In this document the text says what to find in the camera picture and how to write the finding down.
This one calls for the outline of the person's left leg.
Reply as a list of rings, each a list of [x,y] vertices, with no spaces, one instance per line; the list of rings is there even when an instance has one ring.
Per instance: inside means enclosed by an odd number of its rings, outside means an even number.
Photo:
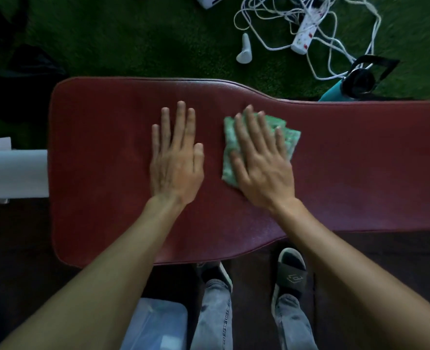
[[[233,350],[231,292],[227,284],[206,283],[190,350]]]

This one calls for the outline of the black right slide sandal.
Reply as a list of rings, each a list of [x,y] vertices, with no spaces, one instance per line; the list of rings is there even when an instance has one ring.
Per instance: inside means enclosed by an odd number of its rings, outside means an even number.
[[[281,296],[293,296],[298,303],[305,291],[307,269],[301,253],[292,247],[284,248],[278,256],[274,276],[270,307],[273,317]]]

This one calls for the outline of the clear plastic storage box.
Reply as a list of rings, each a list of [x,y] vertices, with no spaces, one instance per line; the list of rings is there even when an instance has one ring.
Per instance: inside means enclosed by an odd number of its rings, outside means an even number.
[[[183,304],[141,298],[119,350],[186,350],[187,330]]]

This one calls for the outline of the white power strip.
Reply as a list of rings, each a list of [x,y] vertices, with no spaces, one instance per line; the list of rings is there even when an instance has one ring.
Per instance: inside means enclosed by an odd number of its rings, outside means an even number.
[[[318,26],[327,14],[327,7],[323,3],[320,7],[313,5],[307,6],[300,27],[295,35],[290,48],[299,55],[306,55],[311,45]]]

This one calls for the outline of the black bag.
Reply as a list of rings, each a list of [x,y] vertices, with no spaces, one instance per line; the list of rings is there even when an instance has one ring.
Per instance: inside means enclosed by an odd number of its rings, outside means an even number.
[[[44,50],[19,46],[0,70],[0,120],[46,124],[53,89],[67,78],[67,71]]]

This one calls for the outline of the person's right hand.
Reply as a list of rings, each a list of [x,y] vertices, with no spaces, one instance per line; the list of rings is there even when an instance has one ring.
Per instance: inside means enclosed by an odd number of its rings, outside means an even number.
[[[272,213],[277,213],[282,208],[290,209],[299,201],[295,196],[292,165],[289,160],[283,162],[275,157],[275,131],[271,131],[269,125],[270,153],[263,156],[255,150],[249,137],[244,111],[235,116],[235,133],[249,174],[249,185],[238,187],[256,207]]]

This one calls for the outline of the person's right leg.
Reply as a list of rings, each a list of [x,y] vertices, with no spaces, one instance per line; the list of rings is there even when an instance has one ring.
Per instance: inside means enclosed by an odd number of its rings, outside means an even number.
[[[281,350],[318,350],[311,324],[296,297],[282,294],[273,310]]]

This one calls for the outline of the maroon padded bench cushion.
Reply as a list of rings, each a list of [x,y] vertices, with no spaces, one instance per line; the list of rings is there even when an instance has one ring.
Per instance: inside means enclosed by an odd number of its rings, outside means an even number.
[[[151,126],[183,100],[196,111],[205,179],[155,264],[231,259],[285,237],[222,181],[225,117],[247,105],[301,132],[296,193],[336,232],[430,230],[430,101],[319,103],[214,79],[74,77],[49,107],[52,244],[83,268],[139,216],[149,191]]]

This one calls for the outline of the green patterned cleaning cloth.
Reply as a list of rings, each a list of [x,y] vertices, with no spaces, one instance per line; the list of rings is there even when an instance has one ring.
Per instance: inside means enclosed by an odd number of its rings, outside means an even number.
[[[282,128],[287,157],[288,157],[288,160],[291,160],[295,147],[298,141],[300,140],[301,132],[287,128],[286,121],[280,118],[265,115],[265,120],[266,120],[266,123],[270,126],[271,131],[275,131],[277,127]],[[222,180],[228,185],[234,188],[238,188],[235,172],[232,168],[231,158],[230,158],[231,157],[230,154],[233,150],[237,151],[242,155],[242,151],[235,133],[234,117],[224,118],[224,135],[225,135],[225,149],[224,149],[224,156],[223,156]]]

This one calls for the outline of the person's right forearm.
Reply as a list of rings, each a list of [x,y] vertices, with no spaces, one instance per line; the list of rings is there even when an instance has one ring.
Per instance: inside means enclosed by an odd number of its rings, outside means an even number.
[[[430,303],[320,223],[296,198],[275,201],[276,222],[330,294],[357,317],[376,350],[430,350]]]

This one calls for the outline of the person's left hand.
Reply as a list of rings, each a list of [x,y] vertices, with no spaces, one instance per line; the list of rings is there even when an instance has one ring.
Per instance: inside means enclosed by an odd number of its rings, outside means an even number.
[[[160,119],[160,154],[150,163],[151,193],[172,201],[182,210],[194,201],[204,180],[193,178],[196,113],[186,105],[185,134],[178,151],[171,148],[174,125],[171,125],[169,108],[161,109]]]

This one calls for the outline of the person's leg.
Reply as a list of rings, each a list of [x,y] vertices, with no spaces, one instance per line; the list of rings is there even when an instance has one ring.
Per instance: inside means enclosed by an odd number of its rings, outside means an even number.
[[[231,292],[227,284],[206,283],[190,350],[233,350]]]
[[[282,294],[273,310],[281,350],[318,350],[311,324],[296,297]]]

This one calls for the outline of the white paper roll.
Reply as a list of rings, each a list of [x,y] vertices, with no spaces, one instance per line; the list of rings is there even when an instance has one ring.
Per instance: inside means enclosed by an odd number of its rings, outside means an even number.
[[[0,151],[0,200],[48,198],[48,151]]]

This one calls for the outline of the person's left forearm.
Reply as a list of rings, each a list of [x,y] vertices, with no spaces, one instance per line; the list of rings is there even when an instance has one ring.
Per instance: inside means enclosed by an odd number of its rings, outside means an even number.
[[[185,205],[159,194],[92,263],[8,335],[0,350],[119,350],[157,254]]]

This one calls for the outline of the black slide sandal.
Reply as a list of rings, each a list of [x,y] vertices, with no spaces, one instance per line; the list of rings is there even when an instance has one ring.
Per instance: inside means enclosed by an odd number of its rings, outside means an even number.
[[[298,303],[305,291],[307,269],[301,253],[292,247],[284,248],[278,256],[274,276],[270,307],[273,317],[281,296],[293,296]]]
[[[233,292],[233,282],[230,274],[221,261],[196,263],[195,272],[204,283],[210,280],[219,280],[228,287],[230,293]]]

